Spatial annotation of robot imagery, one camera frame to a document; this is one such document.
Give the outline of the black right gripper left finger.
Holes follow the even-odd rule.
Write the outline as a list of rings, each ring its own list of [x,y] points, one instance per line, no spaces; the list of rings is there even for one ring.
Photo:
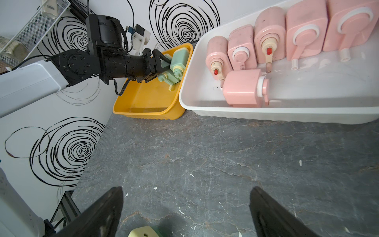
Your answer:
[[[122,187],[112,187],[55,237],[114,237],[123,208]]]

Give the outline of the white plastic storage tray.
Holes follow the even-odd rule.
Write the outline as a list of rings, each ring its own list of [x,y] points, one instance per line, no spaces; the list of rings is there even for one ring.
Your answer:
[[[335,51],[300,60],[293,71],[286,59],[274,62],[268,75],[269,106],[233,108],[206,64],[206,50],[215,36],[228,37],[246,24],[254,24],[262,12],[252,13],[210,30],[197,42],[179,94],[180,104],[200,116],[273,121],[362,124],[379,117],[379,29],[368,41],[353,47],[351,59],[341,62]]]

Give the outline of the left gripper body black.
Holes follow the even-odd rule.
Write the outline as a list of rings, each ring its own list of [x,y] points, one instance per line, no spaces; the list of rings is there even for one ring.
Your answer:
[[[88,36],[87,52],[98,59],[99,68],[95,72],[106,84],[114,78],[129,78],[136,81],[138,70],[151,70],[151,51],[144,56],[130,55],[128,43],[124,42],[126,33],[119,20],[91,14],[86,19]]]

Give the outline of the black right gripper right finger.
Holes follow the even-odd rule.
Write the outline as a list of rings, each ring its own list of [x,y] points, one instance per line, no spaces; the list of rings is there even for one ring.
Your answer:
[[[317,236],[315,232],[258,186],[255,186],[250,193],[249,207],[259,237]]]

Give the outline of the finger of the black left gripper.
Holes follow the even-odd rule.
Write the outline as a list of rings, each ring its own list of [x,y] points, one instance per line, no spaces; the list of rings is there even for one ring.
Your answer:
[[[159,74],[163,73],[162,70],[160,71],[151,71],[151,70],[138,70],[136,72],[136,81],[137,83],[148,83],[152,81],[153,79],[157,78]]]
[[[169,67],[172,61],[172,56],[170,54],[162,54],[158,49],[154,49],[153,59],[157,66]]]

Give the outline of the yellow plastic storage tray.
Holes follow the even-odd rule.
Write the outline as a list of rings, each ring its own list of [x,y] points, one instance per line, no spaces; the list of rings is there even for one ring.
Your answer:
[[[163,54],[170,54],[180,49],[187,48],[189,50],[188,63],[191,60],[193,46],[185,43],[175,48],[169,49]],[[179,92],[187,72],[187,66],[181,81],[175,84],[173,91],[168,91],[169,85],[165,82],[159,82],[158,77],[152,81],[145,83],[137,83],[130,81],[125,83],[126,89],[123,95],[119,96],[114,104],[113,113],[123,115],[129,118],[144,119],[170,119],[180,118],[185,109],[180,105]]]

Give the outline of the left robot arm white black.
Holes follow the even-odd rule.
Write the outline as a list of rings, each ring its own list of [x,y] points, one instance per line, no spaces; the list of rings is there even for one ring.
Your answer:
[[[119,20],[90,14],[86,27],[87,50],[67,50],[27,66],[20,63],[1,75],[1,117],[92,77],[106,85],[117,78],[148,83],[169,70],[171,58],[157,49],[130,55]]]

